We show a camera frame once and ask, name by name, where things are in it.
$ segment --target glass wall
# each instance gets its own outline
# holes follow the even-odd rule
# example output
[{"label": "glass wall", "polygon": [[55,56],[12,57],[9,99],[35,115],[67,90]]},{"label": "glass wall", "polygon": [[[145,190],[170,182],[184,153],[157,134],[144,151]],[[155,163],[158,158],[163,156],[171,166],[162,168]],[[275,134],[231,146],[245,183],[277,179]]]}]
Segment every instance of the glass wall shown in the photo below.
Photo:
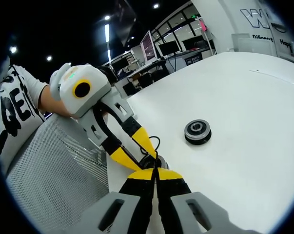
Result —
[{"label": "glass wall", "polygon": [[196,16],[200,16],[193,4],[173,14],[166,22],[152,32],[156,48],[162,55],[159,45],[176,41],[180,51],[186,51],[183,41],[201,35],[201,26]]},{"label": "glass wall", "polygon": [[186,21],[184,15],[182,13],[178,13],[176,16],[172,17],[168,22],[170,23],[171,27],[174,28],[178,26],[179,24]]},{"label": "glass wall", "polygon": [[174,32],[177,37],[177,40],[181,45],[181,49],[183,51],[186,51],[183,41],[194,37],[194,34],[191,31],[190,26],[186,24],[185,26],[176,29]]},{"label": "glass wall", "polygon": [[191,22],[190,25],[192,26],[196,36],[200,36],[202,34],[201,25],[198,20]]},{"label": "glass wall", "polygon": [[188,19],[190,19],[192,16],[196,16],[199,14],[199,12],[196,10],[195,6],[193,6],[193,5],[185,8],[183,11]]}]

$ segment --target monitor screen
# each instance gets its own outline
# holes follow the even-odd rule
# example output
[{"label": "monitor screen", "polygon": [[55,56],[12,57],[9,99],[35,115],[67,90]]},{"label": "monitor screen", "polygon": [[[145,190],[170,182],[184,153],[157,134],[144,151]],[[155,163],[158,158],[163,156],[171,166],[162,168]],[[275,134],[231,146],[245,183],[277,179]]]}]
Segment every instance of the monitor screen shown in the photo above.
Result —
[{"label": "monitor screen", "polygon": [[140,46],[146,63],[150,62],[150,60],[157,59],[155,45],[151,39],[150,31],[148,31],[145,37],[142,39]]},{"label": "monitor screen", "polygon": [[170,41],[168,43],[164,43],[162,45],[159,45],[159,48],[160,48],[163,56],[179,51],[179,47],[178,47],[177,42],[175,40]]},{"label": "monitor screen", "polygon": [[126,58],[122,58],[121,60],[112,63],[115,72],[118,72],[119,70],[121,70],[124,67],[127,67],[128,65],[129,63]]}]

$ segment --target window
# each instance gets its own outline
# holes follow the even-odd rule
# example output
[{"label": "window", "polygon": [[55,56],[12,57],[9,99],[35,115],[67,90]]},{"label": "window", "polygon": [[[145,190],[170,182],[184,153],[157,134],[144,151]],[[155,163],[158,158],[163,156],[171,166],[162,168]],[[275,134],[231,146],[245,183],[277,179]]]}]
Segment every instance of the window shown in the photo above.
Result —
[{"label": "window", "polygon": [[158,31],[161,33],[161,36],[162,36],[162,37],[165,36],[165,34],[166,34],[169,30],[171,30],[171,29],[170,29],[170,27],[168,26],[167,23],[163,24],[163,25],[158,29]]},{"label": "window", "polygon": [[184,9],[184,13],[187,17],[187,19],[190,19],[191,16],[193,15],[198,15],[199,12],[197,11],[197,9],[195,8],[195,6],[189,6],[188,8]]},{"label": "window", "polygon": [[190,24],[191,24],[196,36],[200,36],[201,35],[201,25],[200,25],[199,21],[195,20],[195,21],[191,22]]},{"label": "window", "polygon": [[180,23],[183,23],[185,21],[185,17],[183,16],[182,13],[177,14],[173,18],[171,18],[168,22],[170,23],[171,27],[174,28]]},{"label": "window", "polygon": [[160,38],[160,35],[158,34],[158,32],[154,32],[153,34],[152,34],[152,40],[153,41],[155,41],[155,40],[157,40],[157,39],[159,39]]},{"label": "window", "polygon": [[183,27],[176,29],[175,34],[177,39],[179,40],[182,50],[186,51],[186,47],[184,46],[184,43],[182,41],[194,37],[194,34],[192,33],[189,25],[185,25]]}]

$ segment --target ceiling light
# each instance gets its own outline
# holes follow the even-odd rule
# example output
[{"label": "ceiling light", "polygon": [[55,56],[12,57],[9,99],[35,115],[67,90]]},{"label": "ceiling light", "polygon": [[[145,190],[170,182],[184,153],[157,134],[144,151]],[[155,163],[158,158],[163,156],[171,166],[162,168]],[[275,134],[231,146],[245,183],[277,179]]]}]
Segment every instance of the ceiling light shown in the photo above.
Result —
[{"label": "ceiling light", "polygon": [[108,25],[108,24],[106,24],[106,25],[104,26],[104,31],[105,31],[105,33],[106,33],[106,42],[109,42],[109,40],[110,40],[110,35],[109,35],[109,25]]},{"label": "ceiling light", "polygon": [[17,51],[17,48],[15,46],[11,46],[9,50],[12,54],[14,54]]},{"label": "ceiling light", "polygon": [[108,58],[109,58],[109,61],[111,61],[111,54],[110,54],[110,50],[108,50]]}]

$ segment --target white tabletop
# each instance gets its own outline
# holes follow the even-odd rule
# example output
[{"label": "white tabletop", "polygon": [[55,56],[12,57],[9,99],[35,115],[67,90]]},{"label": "white tabletop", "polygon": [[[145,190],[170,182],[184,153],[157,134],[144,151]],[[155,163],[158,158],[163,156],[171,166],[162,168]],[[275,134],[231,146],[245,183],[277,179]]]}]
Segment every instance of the white tabletop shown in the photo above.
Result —
[{"label": "white tabletop", "polygon": [[[294,64],[222,53],[163,78],[128,102],[148,134],[160,137],[158,152],[170,168],[192,192],[227,210],[232,223],[268,233],[282,221],[294,203]],[[201,146],[184,139],[194,119],[212,129]],[[108,126],[141,156],[112,117]],[[108,158],[109,189],[119,191],[131,172]],[[149,233],[163,233],[157,217],[151,220]]]}]

